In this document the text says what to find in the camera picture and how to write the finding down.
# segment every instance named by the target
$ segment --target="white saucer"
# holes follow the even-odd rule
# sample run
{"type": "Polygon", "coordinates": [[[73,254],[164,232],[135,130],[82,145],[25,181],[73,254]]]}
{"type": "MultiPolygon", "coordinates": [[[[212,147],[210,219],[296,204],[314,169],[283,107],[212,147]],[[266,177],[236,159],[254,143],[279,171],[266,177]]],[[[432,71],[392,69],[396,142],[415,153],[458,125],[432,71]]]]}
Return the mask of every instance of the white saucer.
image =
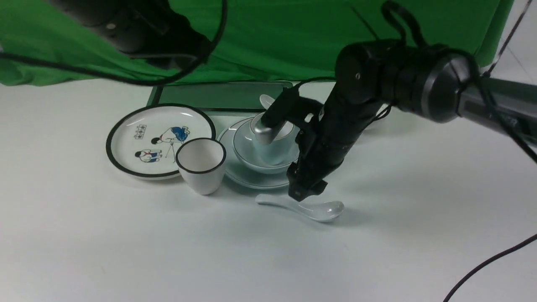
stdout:
{"type": "Polygon", "coordinates": [[[163,104],[122,118],[106,140],[106,154],[119,170],[159,180],[179,176],[175,152],[186,141],[216,137],[209,117],[186,105],[163,104]]]}
{"type": "Polygon", "coordinates": [[[218,137],[218,140],[224,145],[227,152],[226,176],[239,185],[257,190],[277,189],[288,186],[289,180],[285,171],[279,174],[261,174],[248,169],[240,162],[237,155],[235,155],[235,151],[233,150],[233,136],[243,123],[251,119],[246,118],[234,123],[218,137]]]}

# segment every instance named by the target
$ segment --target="spoon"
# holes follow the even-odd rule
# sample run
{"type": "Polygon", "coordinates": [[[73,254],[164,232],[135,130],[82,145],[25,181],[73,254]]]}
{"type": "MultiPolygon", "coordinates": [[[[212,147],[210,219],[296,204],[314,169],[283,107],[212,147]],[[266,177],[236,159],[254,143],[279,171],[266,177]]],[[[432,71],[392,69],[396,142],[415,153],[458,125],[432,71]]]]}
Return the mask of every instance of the spoon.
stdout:
{"type": "Polygon", "coordinates": [[[321,204],[301,204],[294,200],[259,194],[256,202],[260,205],[275,205],[300,213],[318,222],[330,222],[343,213],[345,206],[342,202],[332,201],[321,204]]]}
{"type": "Polygon", "coordinates": [[[265,110],[269,109],[270,105],[274,103],[274,99],[271,96],[268,95],[260,95],[259,101],[261,102],[261,106],[265,108],[265,110]]]}

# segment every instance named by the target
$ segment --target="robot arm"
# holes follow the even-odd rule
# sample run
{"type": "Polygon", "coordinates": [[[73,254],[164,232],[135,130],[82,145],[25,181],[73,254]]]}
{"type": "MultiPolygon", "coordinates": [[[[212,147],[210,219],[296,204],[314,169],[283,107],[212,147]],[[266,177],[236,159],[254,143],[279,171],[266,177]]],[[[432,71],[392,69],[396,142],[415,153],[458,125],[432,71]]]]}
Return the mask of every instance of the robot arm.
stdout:
{"type": "Polygon", "coordinates": [[[163,68],[185,69],[207,52],[209,40],[168,0],[49,0],[119,52],[163,68]]]}
{"type": "MultiPolygon", "coordinates": [[[[336,170],[382,104],[397,106],[437,123],[463,117],[497,131],[502,127],[486,107],[475,84],[478,67],[471,54],[445,45],[428,46],[417,22],[393,2],[382,7],[401,40],[348,45],[336,61],[336,84],[322,105],[285,90],[256,125],[256,138],[270,143],[285,121],[298,126],[300,156],[287,170],[289,196],[302,201],[319,195],[323,180],[336,170]],[[400,14],[418,47],[407,46],[405,32],[391,15],[400,14]],[[310,122],[305,117],[313,114],[310,122]]],[[[537,142],[537,87],[483,79],[503,120],[528,142],[537,142]]]]}

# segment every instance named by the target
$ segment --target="black cable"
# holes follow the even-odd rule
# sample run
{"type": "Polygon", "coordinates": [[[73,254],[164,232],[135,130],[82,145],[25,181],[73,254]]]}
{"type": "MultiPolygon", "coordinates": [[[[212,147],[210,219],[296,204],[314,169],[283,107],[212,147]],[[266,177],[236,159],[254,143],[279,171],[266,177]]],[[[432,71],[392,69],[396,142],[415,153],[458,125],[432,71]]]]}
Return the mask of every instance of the black cable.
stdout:
{"type": "Polygon", "coordinates": [[[507,36],[507,39],[505,39],[505,42],[503,43],[502,47],[500,48],[500,51],[498,52],[498,60],[496,62],[492,63],[492,65],[489,67],[489,70],[485,71],[483,73],[483,76],[490,77],[490,74],[492,73],[492,70],[494,70],[494,67],[496,67],[496,64],[498,64],[498,61],[500,60],[500,57],[502,57],[502,54],[504,53],[505,49],[507,48],[507,45],[511,41],[511,38],[513,38],[514,32],[518,29],[518,26],[520,25],[520,22],[522,22],[522,19],[526,15],[526,12],[528,11],[529,5],[532,4],[533,0],[528,0],[526,3],[526,6],[522,10],[522,13],[520,13],[520,16],[518,16],[517,22],[514,24],[513,29],[509,32],[509,35],[507,36]]]}
{"type": "Polygon", "coordinates": [[[533,241],[537,240],[537,234],[531,236],[530,238],[524,240],[523,242],[515,245],[514,247],[512,248],[509,248],[501,253],[498,253],[490,258],[488,258],[487,260],[485,260],[483,263],[481,263],[480,265],[476,266],[473,270],[471,270],[469,273],[467,273],[449,292],[449,294],[447,294],[446,298],[444,299],[444,302],[448,302],[451,297],[453,296],[453,294],[461,287],[461,285],[464,284],[464,282],[466,282],[468,279],[470,279],[471,276],[475,275],[475,273],[477,273],[478,271],[480,271],[482,268],[486,267],[487,265],[489,265],[490,263],[502,258],[503,256],[507,256],[509,255],[510,253],[514,252],[514,251],[517,251],[523,247],[525,247],[526,245],[532,243],[533,241]]]}
{"type": "Polygon", "coordinates": [[[126,84],[132,84],[132,85],[151,86],[151,87],[167,85],[167,84],[172,84],[180,80],[181,78],[189,75],[203,62],[207,61],[207,59],[209,58],[213,50],[217,47],[217,45],[220,43],[220,40],[222,39],[222,36],[224,34],[224,29],[226,28],[227,18],[228,18],[228,2],[227,0],[222,0],[222,15],[220,17],[220,24],[218,26],[216,35],[211,41],[211,44],[207,48],[206,52],[200,54],[194,62],[192,62],[190,65],[188,65],[185,69],[181,70],[177,74],[173,76],[169,76],[169,77],[164,77],[160,80],[153,80],[153,81],[134,80],[131,78],[104,73],[104,72],[97,71],[97,70],[92,70],[92,69],[87,69],[87,68],[82,68],[82,67],[75,67],[75,66],[71,66],[68,64],[50,62],[50,61],[35,59],[32,57],[28,57],[28,56],[10,54],[10,53],[4,53],[4,52],[0,52],[0,59],[10,60],[10,61],[19,62],[19,63],[28,64],[28,65],[37,66],[37,67],[52,68],[52,69],[64,70],[64,71],[69,71],[69,72],[83,74],[83,75],[89,75],[93,77],[100,77],[100,78],[105,78],[107,80],[113,80],[113,81],[122,82],[126,84]]]}
{"type": "Polygon", "coordinates": [[[306,84],[306,83],[310,83],[310,82],[315,82],[315,81],[335,81],[336,78],[333,77],[333,76],[318,76],[318,77],[312,77],[312,78],[309,78],[307,80],[304,80],[300,83],[298,83],[294,88],[299,88],[300,86],[306,84]]]}
{"type": "Polygon", "coordinates": [[[381,112],[379,112],[379,114],[377,114],[377,116],[373,119],[372,122],[377,121],[377,120],[381,120],[381,119],[387,117],[388,114],[390,114],[390,112],[391,112],[391,105],[388,105],[388,107],[384,108],[384,110],[382,110],[381,112]]]}
{"type": "Polygon", "coordinates": [[[479,66],[475,61],[474,56],[464,51],[453,50],[452,52],[463,55],[468,60],[468,63],[470,64],[470,80],[475,83],[477,89],[479,90],[485,107],[492,115],[492,117],[499,123],[503,131],[524,151],[524,153],[526,153],[527,156],[529,156],[530,159],[533,160],[533,162],[537,164],[537,154],[518,135],[518,133],[516,133],[513,128],[507,124],[507,122],[502,118],[502,116],[500,116],[500,114],[496,110],[496,102],[494,101],[494,97],[489,90],[486,90],[483,87],[483,84],[481,83],[481,76],[479,75],[479,66]]]}
{"type": "Polygon", "coordinates": [[[352,6],[351,3],[347,2],[347,4],[350,6],[352,12],[356,15],[356,17],[358,17],[358,19],[360,19],[360,21],[363,23],[363,25],[367,28],[367,30],[369,30],[369,32],[371,33],[371,35],[375,38],[375,40],[380,40],[379,38],[379,35],[377,35],[377,33],[375,32],[375,30],[373,29],[373,27],[367,22],[367,20],[358,12],[358,10],[356,8],[354,8],[354,6],[352,6]]]}
{"type": "MultiPolygon", "coordinates": [[[[498,111],[495,108],[496,102],[494,101],[494,97],[490,93],[490,91],[486,90],[481,82],[481,76],[479,75],[479,66],[477,65],[477,62],[475,61],[475,58],[464,52],[464,51],[457,51],[453,50],[453,53],[457,53],[460,55],[463,55],[470,65],[470,80],[475,83],[477,86],[481,98],[483,99],[483,103],[485,104],[485,107],[490,112],[492,117],[498,121],[502,129],[505,131],[505,133],[513,140],[515,143],[537,164],[537,154],[528,146],[528,144],[505,122],[505,120],[500,116],[498,111]]],[[[480,265],[476,266],[472,271],[467,273],[449,292],[449,294],[444,299],[444,302],[448,302],[453,294],[466,282],[471,276],[476,274],[478,271],[480,271],[482,268],[486,267],[490,263],[502,258],[503,256],[506,256],[516,250],[519,250],[526,245],[532,243],[533,241],[537,240],[537,234],[531,236],[530,238],[526,239],[525,241],[519,243],[518,245],[507,249],[499,254],[494,255],[493,257],[487,259],[480,265]]]]}

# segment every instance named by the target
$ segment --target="green cloth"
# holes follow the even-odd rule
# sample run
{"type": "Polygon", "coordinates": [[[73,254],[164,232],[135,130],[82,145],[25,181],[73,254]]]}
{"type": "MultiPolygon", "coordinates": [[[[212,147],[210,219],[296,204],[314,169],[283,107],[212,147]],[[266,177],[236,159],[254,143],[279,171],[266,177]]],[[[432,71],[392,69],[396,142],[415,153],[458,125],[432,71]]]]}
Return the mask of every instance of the green cloth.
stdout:
{"type": "MultiPolygon", "coordinates": [[[[349,8],[361,12],[381,38],[397,38],[380,13],[383,0],[230,0],[220,45],[207,65],[184,83],[239,80],[302,80],[333,75],[347,44],[373,37],[349,8]]],[[[430,44],[475,53],[485,65],[494,58],[513,0],[398,0],[421,24],[430,44]]],[[[170,0],[192,27],[212,39],[220,0],[170,0]]],[[[174,74],[131,60],[44,0],[0,1],[0,45],[4,51],[143,80],[174,74]]],[[[5,85],[49,85],[89,78],[0,60],[5,85]]]]}

